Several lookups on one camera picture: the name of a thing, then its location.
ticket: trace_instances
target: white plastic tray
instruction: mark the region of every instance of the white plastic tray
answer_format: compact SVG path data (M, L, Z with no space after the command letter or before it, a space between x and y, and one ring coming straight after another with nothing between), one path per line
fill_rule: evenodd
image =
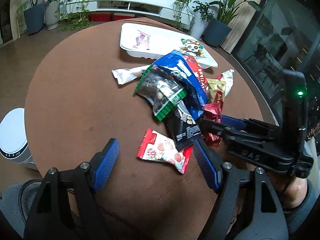
M134 46L137 45L136 38L139 36L139 31L150 35L149 50L134 48ZM184 42L189 40L191 44L183 44L182 40ZM193 42L197 42L197 40L183 33L177 33L170 30L135 23L123 24L120 37L120 47L126 50L127 53L132 57L159 59L173 50L181 51L183 48L190 45L197 55L201 53L200 56L196 56L196 60L202 68L217 68L217 62L208 53L208 51L205 48L197 49L199 46Z

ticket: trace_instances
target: gray plant pot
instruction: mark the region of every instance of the gray plant pot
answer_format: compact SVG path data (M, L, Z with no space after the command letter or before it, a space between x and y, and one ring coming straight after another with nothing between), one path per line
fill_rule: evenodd
M51 30L59 26L60 0L45 5L44 19L45 25L47 25L47 30Z
M23 12L29 35L38 33L44 25L44 3L39 3Z
M213 19L204 31L204 42L210 46L218 47L228 36L231 28L222 22Z

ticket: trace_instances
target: panda cartoon sticker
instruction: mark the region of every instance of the panda cartoon sticker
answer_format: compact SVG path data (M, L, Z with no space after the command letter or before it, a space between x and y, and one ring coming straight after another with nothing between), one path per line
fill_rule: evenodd
M205 58L203 51L204 45L201 45L197 40L181 39L181 42L183 46L180 47L180 52L182 52L183 54L190 55L195 59Z

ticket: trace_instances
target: glass window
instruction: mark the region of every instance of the glass window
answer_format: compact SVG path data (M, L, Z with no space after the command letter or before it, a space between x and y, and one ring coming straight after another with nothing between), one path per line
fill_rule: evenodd
M233 55L266 99L277 93L280 70L297 70L320 26L303 0L266 0Z
M320 122L320 25L304 0L262 0L260 6L262 11L255 13L232 55L262 92L279 124L279 72L303 72L311 129Z

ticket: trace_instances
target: round table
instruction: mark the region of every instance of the round table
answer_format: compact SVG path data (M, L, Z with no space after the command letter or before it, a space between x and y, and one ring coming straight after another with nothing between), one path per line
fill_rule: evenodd
M112 76L112 69L153 62L130 57L119 47L125 22L174 30L138 18L93 26L58 44L41 62L29 87L25 126L30 151L44 176L51 167L73 169L101 151L110 138L118 139L119 157L105 188L96 195L97 203L146 237L196 239L216 195L193 156L184 175L173 165L136 157L147 128L167 133L163 123L152 118L147 101L132 96L137 82L119 86ZM219 64L206 71L208 78L232 68L213 49L206 49ZM262 120L252 92L236 71L223 114Z

